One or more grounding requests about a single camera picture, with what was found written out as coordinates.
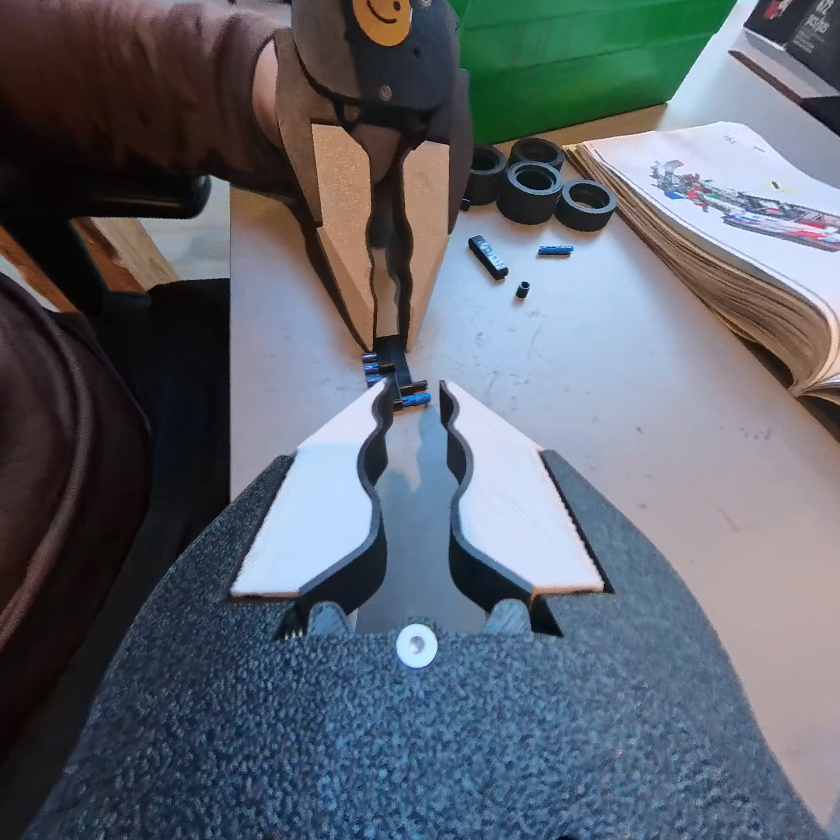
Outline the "person's left forearm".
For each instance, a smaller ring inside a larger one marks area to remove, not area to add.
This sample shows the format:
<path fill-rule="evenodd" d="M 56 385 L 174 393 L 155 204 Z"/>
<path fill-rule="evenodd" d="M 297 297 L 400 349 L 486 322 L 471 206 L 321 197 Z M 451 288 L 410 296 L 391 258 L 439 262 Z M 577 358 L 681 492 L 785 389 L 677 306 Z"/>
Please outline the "person's left forearm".
<path fill-rule="evenodd" d="M 212 3 L 2 2 L 2 156 L 261 189 L 251 85 L 279 21 Z"/>

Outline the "light grey desk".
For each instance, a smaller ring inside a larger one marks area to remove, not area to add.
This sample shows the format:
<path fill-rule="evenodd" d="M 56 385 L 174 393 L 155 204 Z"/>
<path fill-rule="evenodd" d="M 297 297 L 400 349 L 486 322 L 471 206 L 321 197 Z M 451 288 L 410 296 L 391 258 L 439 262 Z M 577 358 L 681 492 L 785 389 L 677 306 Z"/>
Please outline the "light grey desk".
<path fill-rule="evenodd" d="M 509 267 L 495 281 L 482 235 Z M 557 451 L 655 543 L 727 649 L 772 750 L 838 836 L 838 441 L 621 219 L 536 257 L 545 228 L 461 215 L 409 355 L 434 403 L 399 413 L 380 484 L 389 559 L 360 627 L 479 611 L 448 577 L 438 382 Z M 531 283 L 524 301 L 519 282 Z"/>

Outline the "black brick beam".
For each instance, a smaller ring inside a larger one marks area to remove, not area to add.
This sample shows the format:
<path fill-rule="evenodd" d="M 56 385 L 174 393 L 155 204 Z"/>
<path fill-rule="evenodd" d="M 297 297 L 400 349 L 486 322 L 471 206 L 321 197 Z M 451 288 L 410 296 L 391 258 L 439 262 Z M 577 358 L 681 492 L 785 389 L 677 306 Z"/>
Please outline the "black brick beam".
<path fill-rule="evenodd" d="M 508 265 L 484 236 L 470 237 L 468 247 L 493 280 L 500 281 L 507 277 Z"/>

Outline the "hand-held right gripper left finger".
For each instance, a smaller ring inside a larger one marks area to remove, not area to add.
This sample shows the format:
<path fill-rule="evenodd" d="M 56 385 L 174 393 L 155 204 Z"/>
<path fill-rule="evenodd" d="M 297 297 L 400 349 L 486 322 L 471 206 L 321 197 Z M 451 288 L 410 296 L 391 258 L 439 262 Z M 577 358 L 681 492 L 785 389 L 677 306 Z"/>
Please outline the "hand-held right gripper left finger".
<path fill-rule="evenodd" d="M 387 466 L 392 382 L 381 380 L 296 449 L 229 594 L 360 607 L 385 578 L 375 483 Z"/>

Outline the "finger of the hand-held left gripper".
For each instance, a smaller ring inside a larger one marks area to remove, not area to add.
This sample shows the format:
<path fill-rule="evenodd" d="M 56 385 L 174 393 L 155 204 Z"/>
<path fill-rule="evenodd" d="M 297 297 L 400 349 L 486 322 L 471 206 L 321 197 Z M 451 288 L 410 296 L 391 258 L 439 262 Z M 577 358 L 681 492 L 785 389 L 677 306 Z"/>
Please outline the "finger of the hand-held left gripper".
<path fill-rule="evenodd" d="M 413 347 L 449 241 L 449 147 L 430 140 L 404 154 L 392 189 L 397 327 Z"/>
<path fill-rule="evenodd" d="M 322 223 L 320 244 L 364 351 L 375 340 L 374 265 L 368 242 L 372 189 L 364 148 L 339 125 L 311 126 Z"/>

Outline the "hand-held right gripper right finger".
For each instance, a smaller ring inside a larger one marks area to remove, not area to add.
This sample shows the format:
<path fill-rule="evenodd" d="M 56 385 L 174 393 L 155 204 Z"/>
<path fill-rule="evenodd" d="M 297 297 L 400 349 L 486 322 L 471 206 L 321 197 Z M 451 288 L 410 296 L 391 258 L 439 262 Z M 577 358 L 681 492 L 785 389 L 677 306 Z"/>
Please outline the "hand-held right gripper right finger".
<path fill-rule="evenodd" d="M 604 578 L 543 447 L 453 381 L 439 384 L 450 508 L 449 570 L 476 604 L 603 593 Z"/>

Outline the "open instruction booklet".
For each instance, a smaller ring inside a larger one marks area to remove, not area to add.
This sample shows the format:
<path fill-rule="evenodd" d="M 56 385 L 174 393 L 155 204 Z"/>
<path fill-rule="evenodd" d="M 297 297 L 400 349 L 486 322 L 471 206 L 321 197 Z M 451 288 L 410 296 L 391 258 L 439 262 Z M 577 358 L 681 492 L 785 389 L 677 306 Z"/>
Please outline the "open instruction booklet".
<path fill-rule="evenodd" d="M 789 393 L 839 404 L 839 192 L 735 122 L 564 147 L 616 210 Z"/>

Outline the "plywood board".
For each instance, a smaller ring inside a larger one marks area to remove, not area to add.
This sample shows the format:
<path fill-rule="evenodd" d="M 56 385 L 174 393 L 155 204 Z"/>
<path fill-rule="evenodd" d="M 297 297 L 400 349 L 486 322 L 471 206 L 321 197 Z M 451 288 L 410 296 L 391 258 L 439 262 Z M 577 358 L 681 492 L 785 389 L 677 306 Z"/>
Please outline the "plywood board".
<path fill-rule="evenodd" d="M 81 217 L 71 221 L 80 240 L 112 291 L 149 291 L 182 280 L 136 218 Z M 53 312 L 76 307 L 36 266 L 5 230 L 1 231 L 2 272 Z"/>

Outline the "black cardboard box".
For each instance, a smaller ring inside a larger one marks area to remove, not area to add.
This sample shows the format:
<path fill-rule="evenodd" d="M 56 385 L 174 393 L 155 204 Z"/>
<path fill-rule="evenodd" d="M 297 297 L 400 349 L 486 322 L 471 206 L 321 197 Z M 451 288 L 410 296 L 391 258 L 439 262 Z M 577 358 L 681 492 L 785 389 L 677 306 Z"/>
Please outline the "black cardboard box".
<path fill-rule="evenodd" d="M 729 54 L 793 102 L 838 99 L 839 2 L 758 1 Z"/>

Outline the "green plastic bin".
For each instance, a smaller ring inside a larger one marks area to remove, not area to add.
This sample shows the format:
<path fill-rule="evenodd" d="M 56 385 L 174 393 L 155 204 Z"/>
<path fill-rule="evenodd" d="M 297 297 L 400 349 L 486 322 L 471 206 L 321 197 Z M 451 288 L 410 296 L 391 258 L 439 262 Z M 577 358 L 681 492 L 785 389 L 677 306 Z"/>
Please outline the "green plastic bin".
<path fill-rule="evenodd" d="M 733 1 L 453 1 L 477 144 L 671 99 Z"/>

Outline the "black beam assembly blue pins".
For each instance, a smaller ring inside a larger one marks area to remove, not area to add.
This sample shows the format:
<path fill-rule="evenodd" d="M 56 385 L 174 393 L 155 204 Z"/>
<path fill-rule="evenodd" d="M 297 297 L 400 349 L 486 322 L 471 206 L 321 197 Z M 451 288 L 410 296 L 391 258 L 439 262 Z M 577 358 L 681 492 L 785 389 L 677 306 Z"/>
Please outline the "black beam assembly blue pins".
<path fill-rule="evenodd" d="M 361 362 L 367 387 L 372 388 L 383 380 L 389 380 L 393 402 L 402 395 L 429 392 L 427 380 L 416 381 L 412 377 L 405 345 L 399 335 L 374 338 L 373 350 L 363 353 Z"/>

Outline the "person's brown shirt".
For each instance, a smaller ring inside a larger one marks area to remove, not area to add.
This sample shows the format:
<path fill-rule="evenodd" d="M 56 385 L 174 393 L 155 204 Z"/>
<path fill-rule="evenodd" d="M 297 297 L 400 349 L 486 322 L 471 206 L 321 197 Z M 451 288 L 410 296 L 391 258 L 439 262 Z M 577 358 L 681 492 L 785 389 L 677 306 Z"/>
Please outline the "person's brown shirt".
<path fill-rule="evenodd" d="M 143 516 L 151 433 L 89 321 L 49 311 L 2 276 L 2 651 L 74 531 L 114 502 Z"/>

